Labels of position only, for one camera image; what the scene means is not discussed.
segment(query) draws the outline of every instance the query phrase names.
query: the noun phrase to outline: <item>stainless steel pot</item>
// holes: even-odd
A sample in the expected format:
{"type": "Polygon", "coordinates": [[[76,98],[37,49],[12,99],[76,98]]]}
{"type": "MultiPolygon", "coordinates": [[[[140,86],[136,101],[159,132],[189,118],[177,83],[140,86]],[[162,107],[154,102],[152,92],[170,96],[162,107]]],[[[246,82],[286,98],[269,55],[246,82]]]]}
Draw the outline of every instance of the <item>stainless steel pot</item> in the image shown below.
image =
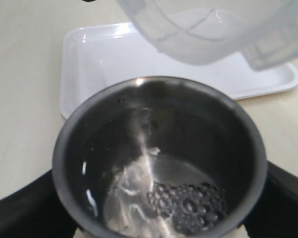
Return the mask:
{"type": "Polygon", "coordinates": [[[246,112],[211,87],[174,77],[97,93],[67,120],[53,157],[61,202],[98,238],[219,238],[251,211],[266,172],[246,112]]]}

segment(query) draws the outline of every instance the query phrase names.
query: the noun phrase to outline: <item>beige table surface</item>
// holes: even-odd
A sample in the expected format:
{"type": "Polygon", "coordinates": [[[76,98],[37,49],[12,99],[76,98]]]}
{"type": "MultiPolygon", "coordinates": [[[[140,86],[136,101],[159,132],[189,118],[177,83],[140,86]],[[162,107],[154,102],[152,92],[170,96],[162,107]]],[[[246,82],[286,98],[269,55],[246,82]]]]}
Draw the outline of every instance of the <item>beige table surface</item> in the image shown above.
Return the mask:
{"type": "MultiPolygon", "coordinates": [[[[0,0],[0,199],[51,169],[64,35],[128,21],[114,0],[0,0]]],[[[298,176],[298,87],[239,101],[258,125],[268,159],[298,176]]]]}

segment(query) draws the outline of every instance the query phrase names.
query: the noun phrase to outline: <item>plastic container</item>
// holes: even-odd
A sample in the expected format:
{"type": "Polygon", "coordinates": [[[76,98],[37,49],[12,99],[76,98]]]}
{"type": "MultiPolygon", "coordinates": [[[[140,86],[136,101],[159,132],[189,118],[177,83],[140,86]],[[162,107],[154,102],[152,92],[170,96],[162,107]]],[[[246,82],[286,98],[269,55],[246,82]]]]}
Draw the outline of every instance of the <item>plastic container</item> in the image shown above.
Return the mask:
{"type": "Polygon", "coordinates": [[[160,52],[209,64],[242,51],[253,69],[298,57],[298,0],[117,0],[160,52]]]}

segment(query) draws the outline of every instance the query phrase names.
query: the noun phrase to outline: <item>plastic tray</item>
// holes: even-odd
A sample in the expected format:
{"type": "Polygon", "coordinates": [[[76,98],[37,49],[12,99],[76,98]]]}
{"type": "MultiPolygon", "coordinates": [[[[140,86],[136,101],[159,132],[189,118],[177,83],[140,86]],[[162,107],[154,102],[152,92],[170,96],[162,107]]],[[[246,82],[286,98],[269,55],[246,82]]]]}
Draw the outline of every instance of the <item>plastic tray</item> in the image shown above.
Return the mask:
{"type": "Polygon", "coordinates": [[[65,36],[60,109],[65,118],[86,99],[131,78],[167,75],[208,84],[233,99],[287,91],[298,84],[290,63],[254,72],[241,53],[194,66],[161,54],[131,23],[79,28],[65,36]]]}

